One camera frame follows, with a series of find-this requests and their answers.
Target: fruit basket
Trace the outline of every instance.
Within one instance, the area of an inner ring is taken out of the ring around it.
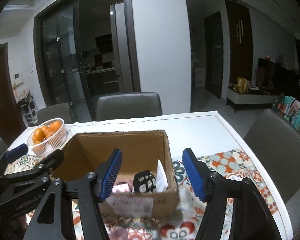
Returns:
[[[64,120],[62,118],[54,118],[39,125],[29,136],[27,145],[35,155],[47,156],[58,149],[65,139],[66,127]]]

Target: floral tablecloth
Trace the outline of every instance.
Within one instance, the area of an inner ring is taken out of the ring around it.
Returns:
[[[7,173],[29,170],[41,161],[41,157],[25,155],[7,167]],[[278,211],[271,193],[248,155],[239,150],[203,156],[198,160],[205,162],[211,171],[217,171],[225,178],[242,180],[249,177],[259,189],[272,214]],[[192,240],[204,215],[206,203],[201,202],[192,190],[185,168],[181,161],[173,162],[178,183],[180,203],[176,211],[164,219],[124,218],[103,216],[110,240]],[[74,229],[78,240],[83,240],[79,207],[72,202]],[[227,200],[225,220],[221,239],[229,238],[233,210],[233,199]],[[29,224],[34,212],[26,215]]]

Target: dining table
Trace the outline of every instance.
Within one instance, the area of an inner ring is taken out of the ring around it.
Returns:
[[[79,133],[165,130],[168,136],[173,170],[180,195],[180,203],[177,207],[178,215],[172,214],[163,219],[104,216],[103,219],[110,240],[134,238],[139,240],[190,240],[195,238],[204,215],[206,203],[200,202],[194,196],[182,164],[182,152],[187,147],[190,147],[198,160],[205,162],[210,170],[219,172],[225,178],[242,180],[244,177],[249,177],[268,205],[282,240],[293,238],[287,208],[274,182],[245,141],[217,111],[102,122],[75,122],[65,126],[67,137],[60,149],[72,136]],[[34,129],[36,127],[28,127],[10,145],[8,150],[26,143]],[[32,169],[42,158],[42,156],[36,156],[31,150],[28,150],[26,155],[8,165],[6,174]],[[80,210],[75,202],[72,202],[72,208],[76,237],[82,240],[84,236],[80,222]],[[233,200],[227,199],[221,236],[223,240],[229,238],[232,210]],[[27,223],[30,222],[32,215],[33,212],[27,215]]]

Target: white table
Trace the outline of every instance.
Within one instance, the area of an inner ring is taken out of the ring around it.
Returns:
[[[278,212],[273,217],[282,240],[291,240],[293,231],[285,204],[269,174],[239,134],[217,112],[171,114],[158,117],[107,120],[102,122],[74,123],[66,125],[71,134],[85,132],[165,130],[171,157],[180,160],[182,151],[190,147],[196,156],[213,155],[230,149],[243,149],[250,157],[268,186]],[[25,143],[35,127],[27,128],[10,146],[12,149]]]

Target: barcode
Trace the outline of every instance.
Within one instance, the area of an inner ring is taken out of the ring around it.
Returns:
[[[148,206],[148,205],[143,206],[143,212],[144,213],[149,213],[150,212],[150,206]]]

